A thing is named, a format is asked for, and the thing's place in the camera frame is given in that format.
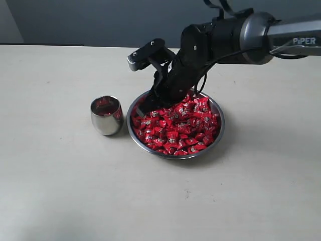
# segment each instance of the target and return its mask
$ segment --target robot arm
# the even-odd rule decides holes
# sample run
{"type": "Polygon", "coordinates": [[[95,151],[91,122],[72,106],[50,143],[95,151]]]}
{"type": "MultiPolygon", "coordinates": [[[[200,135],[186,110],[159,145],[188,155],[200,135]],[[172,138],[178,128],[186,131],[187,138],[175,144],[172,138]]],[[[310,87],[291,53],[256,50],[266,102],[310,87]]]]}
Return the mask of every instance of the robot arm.
{"type": "Polygon", "coordinates": [[[184,99],[214,64],[268,63],[273,57],[298,59],[321,55],[321,15],[276,20],[268,13],[254,13],[253,9],[233,12],[225,0],[224,10],[233,18],[224,19],[221,7],[209,0],[204,2],[218,8],[220,15],[211,22],[189,25],[181,35],[181,48],[175,55],[165,47],[162,39],[154,39],[128,56],[131,70],[153,65],[154,83],[137,113],[170,107],[184,99]]]}

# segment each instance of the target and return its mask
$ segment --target gray wall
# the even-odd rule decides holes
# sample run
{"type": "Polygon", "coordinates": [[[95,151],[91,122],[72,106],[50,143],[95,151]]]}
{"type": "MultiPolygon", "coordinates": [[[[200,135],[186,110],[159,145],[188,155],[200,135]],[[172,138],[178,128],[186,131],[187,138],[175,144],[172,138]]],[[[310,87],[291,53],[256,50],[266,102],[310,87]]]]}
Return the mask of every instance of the gray wall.
{"type": "MultiPolygon", "coordinates": [[[[7,0],[26,43],[141,46],[164,38],[178,47],[191,23],[216,15],[202,0],[7,0]]],[[[232,0],[234,10],[254,7],[277,18],[321,12],[320,0],[232,0]]]]}
{"type": "Polygon", "coordinates": [[[23,43],[6,0],[0,0],[0,43],[23,43]]]}

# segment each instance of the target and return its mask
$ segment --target stainless steel cup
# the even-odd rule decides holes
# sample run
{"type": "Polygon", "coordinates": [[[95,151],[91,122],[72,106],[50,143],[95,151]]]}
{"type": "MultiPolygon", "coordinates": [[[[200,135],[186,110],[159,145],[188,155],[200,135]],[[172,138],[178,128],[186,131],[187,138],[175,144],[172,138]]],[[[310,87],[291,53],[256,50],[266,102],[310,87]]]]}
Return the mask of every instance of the stainless steel cup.
{"type": "Polygon", "coordinates": [[[124,116],[120,102],[113,96],[95,99],[90,106],[91,120],[95,129],[104,136],[111,136],[120,131],[124,116]]]}

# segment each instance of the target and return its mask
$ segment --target white table surface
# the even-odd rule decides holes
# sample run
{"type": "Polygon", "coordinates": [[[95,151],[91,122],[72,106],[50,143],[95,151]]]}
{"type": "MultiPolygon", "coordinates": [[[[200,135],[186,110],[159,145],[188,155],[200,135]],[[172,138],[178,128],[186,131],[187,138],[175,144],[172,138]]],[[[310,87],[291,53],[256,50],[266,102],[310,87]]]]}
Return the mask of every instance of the white table surface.
{"type": "Polygon", "coordinates": [[[0,46],[0,240],[321,240],[321,57],[213,68],[223,139],[167,161],[91,124],[151,87],[132,51],[0,46]]]}

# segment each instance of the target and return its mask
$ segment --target metal bowl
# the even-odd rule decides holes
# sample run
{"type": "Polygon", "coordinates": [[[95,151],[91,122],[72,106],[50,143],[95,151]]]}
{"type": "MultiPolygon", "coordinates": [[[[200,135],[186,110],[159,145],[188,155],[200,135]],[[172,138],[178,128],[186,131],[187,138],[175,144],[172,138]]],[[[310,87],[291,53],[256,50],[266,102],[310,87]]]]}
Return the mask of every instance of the metal bowl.
{"type": "Polygon", "coordinates": [[[182,160],[182,159],[188,159],[188,158],[192,158],[192,157],[197,157],[200,156],[206,152],[208,152],[210,149],[212,149],[213,147],[215,147],[218,142],[221,140],[223,133],[224,133],[224,128],[225,128],[225,120],[224,120],[224,115],[223,112],[221,110],[221,108],[219,107],[219,105],[212,99],[210,98],[208,95],[204,94],[204,93],[200,93],[201,96],[204,97],[208,97],[209,101],[210,101],[210,106],[211,106],[211,111],[213,113],[218,113],[220,114],[220,117],[218,118],[218,121],[221,122],[221,128],[219,130],[219,134],[216,137],[215,141],[213,143],[211,143],[206,149],[201,150],[197,153],[194,154],[189,154],[189,155],[183,155],[183,156],[174,156],[174,155],[166,155],[157,151],[154,151],[150,148],[148,148],[147,146],[145,146],[145,144],[143,142],[141,142],[138,137],[136,136],[135,132],[133,131],[133,127],[132,127],[132,120],[131,120],[131,114],[133,111],[133,108],[136,106],[136,104],[139,102],[140,99],[144,98],[146,95],[148,94],[148,91],[141,94],[130,106],[128,112],[127,112],[127,126],[128,126],[128,131],[130,136],[132,137],[132,139],[137,143],[137,145],[139,145],[141,148],[143,148],[145,151],[152,153],[154,155],[157,155],[159,157],[162,158],[166,158],[166,159],[176,159],[176,160],[182,160]]]}

